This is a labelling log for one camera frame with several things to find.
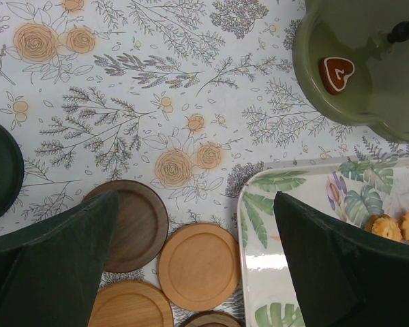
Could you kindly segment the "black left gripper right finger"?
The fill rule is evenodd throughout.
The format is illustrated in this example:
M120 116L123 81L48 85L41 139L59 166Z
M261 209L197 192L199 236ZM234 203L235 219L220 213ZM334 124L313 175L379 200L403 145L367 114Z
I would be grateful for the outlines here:
M273 209L306 326L409 326L409 245L280 191Z

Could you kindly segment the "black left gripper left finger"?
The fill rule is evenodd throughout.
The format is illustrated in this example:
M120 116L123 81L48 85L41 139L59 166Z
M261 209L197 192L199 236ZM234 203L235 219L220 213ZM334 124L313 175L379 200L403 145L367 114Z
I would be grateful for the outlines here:
M87 326L118 214L110 190L0 236L0 326Z

